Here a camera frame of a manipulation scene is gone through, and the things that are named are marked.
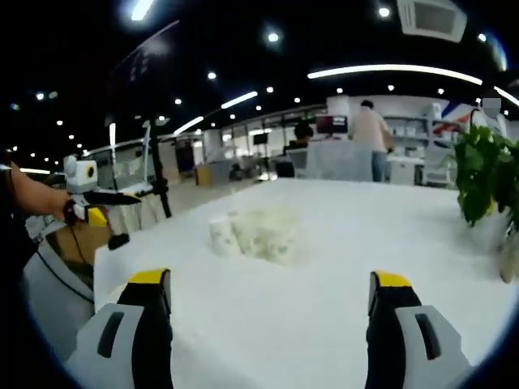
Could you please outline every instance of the black stand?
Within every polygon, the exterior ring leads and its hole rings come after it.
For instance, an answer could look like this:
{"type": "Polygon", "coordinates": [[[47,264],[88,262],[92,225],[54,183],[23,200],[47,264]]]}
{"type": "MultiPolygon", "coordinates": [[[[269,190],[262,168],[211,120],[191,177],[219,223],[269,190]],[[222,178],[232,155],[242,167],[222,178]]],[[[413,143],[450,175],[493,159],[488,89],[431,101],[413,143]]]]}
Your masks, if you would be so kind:
{"type": "Polygon", "coordinates": [[[149,146],[152,149],[153,168],[155,169],[156,181],[153,184],[153,192],[161,197],[162,207],[166,218],[171,217],[171,209],[168,201],[168,182],[162,175],[162,162],[159,156],[159,142],[153,131],[150,131],[149,146]]]}

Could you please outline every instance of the man in white shirt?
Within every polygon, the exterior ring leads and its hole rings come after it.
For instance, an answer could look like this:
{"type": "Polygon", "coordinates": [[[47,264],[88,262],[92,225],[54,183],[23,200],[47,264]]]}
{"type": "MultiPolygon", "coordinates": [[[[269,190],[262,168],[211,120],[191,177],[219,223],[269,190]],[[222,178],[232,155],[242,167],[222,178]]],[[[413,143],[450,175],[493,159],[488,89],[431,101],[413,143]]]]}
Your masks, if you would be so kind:
{"type": "Polygon", "coordinates": [[[354,141],[366,143],[373,150],[371,171],[374,182],[384,181],[388,164],[385,135],[390,135],[385,120],[373,110],[371,101],[363,101],[360,104],[360,112],[354,116],[351,122],[348,137],[354,141]]]}

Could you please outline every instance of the green leaves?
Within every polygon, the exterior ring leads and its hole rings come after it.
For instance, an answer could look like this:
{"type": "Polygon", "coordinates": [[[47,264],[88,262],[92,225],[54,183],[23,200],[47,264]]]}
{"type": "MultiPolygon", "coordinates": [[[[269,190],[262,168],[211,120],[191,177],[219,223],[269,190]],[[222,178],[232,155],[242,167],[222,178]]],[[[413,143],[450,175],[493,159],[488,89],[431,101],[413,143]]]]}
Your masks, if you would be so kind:
{"type": "Polygon", "coordinates": [[[519,223],[519,142],[492,134],[488,127],[472,126],[454,152],[458,203],[466,221],[474,226],[494,199],[499,212],[508,207],[519,223]]]}

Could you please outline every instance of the computer monitor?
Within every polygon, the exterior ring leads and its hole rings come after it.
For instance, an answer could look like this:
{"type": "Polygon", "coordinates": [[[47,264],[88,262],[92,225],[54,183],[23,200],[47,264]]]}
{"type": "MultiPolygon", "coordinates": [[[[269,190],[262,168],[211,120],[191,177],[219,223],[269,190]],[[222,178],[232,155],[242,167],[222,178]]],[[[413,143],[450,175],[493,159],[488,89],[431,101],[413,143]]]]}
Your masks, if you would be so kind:
{"type": "Polygon", "coordinates": [[[346,116],[317,116],[315,124],[318,134],[347,134],[348,118],[346,116]]]}
{"type": "Polygon", "coordinates": [[[252,138],[252,142],[255,146],[259,144],[267,144],[268,143],[268,134],[257,134],[252,138]]]}

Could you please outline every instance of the potted plant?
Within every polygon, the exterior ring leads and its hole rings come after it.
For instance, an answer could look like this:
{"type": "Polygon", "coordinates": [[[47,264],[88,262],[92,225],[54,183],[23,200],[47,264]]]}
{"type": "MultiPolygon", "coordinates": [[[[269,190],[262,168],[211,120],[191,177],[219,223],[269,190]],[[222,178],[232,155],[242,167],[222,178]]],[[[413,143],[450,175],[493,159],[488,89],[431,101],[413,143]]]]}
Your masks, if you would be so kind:
{"type": "Polygon", "coordinates": [[[490,250],[500,250],[500,274],[519,276],[519,142],[471,126],[454,146],[461,213],[470,227],[486,224],[490,250]]]}

